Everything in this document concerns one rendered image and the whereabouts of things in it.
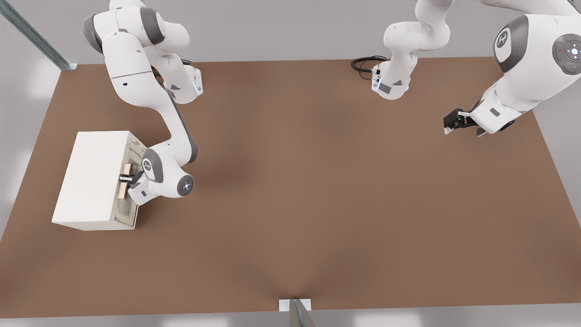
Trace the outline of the oven door with window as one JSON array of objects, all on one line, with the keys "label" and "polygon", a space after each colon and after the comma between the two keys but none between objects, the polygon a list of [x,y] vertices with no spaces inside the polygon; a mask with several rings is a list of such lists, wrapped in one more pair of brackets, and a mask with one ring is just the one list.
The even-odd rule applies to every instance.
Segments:
[{"label": "oven door with window", "polygon": [[[143,153],[147,147],[137,139],[131,132],[128,132],[128,139],[125,146],[125,155],[122,157],[122,165],[120,168],[120,174],[122,173],[122,167],[126,163],[132,163],[133,169],[130,173],[131,175],[138,173],[141,169],[141,160],[143,159]],[[117,199],[118,186],[115,192],[115,201],[113,206],[113,219],[118,223],[122,223],[130,228],[134,228],[138,205],[132,200],[128,194],[129,187],[127,189],[127,194],[125,199]]]}]

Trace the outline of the white oven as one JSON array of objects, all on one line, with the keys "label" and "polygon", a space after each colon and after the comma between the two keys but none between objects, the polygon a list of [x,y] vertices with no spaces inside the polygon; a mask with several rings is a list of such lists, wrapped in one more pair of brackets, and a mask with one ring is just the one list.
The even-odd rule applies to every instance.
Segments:
[{"label": "white oven", "polygon": [[133,230],[113,219],[128,131],[78,132],[52,216],[83,231]]}]

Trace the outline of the pale oven door handle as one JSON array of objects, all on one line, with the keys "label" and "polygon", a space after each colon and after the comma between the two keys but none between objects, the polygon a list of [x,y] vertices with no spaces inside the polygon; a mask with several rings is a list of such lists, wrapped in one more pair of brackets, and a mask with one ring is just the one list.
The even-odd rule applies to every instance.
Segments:
[{"label": "pale oven door handle", "polygon": [[116,196],[117,199],[125,199],[126,194],[127,194],[127,189],[128,189],[128,185],[129,182],[131,182],[133,180],[133,177],[131,176],[131,172],[133,169],[133,164],[132,163],[125,163],[122,167],[122,173],[119,175],[119,188],[118,188],[118,194]]}]

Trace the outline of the silver frame post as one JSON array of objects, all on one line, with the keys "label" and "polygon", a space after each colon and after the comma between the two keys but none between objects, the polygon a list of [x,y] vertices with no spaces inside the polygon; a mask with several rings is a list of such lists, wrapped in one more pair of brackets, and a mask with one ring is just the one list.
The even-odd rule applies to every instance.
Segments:
[{"label": "silver frame post", "polygon": [[288,327],[317,327],[311,309],[311,299],[279,300],[279,311],[288,311]]},{"label": "silver frame post", "polygon": [[70,63],[66,60],[7,0],[0,0],[0,14],[61,71],[73,71],[77,69],[78,64]]}]

